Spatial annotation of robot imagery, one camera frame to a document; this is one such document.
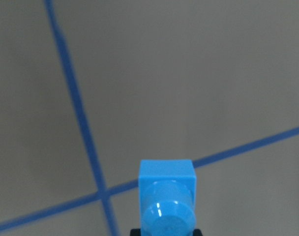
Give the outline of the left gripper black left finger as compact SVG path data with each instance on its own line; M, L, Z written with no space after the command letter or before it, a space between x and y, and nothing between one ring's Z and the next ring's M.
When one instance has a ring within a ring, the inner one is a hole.
M141 236L141 229L140 228L131 229L130 236Z

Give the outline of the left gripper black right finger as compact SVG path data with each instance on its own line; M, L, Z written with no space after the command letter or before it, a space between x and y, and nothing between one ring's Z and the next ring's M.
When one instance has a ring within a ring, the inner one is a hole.
M200 229L194 229L192 235L193 236L203 236L203 233Z

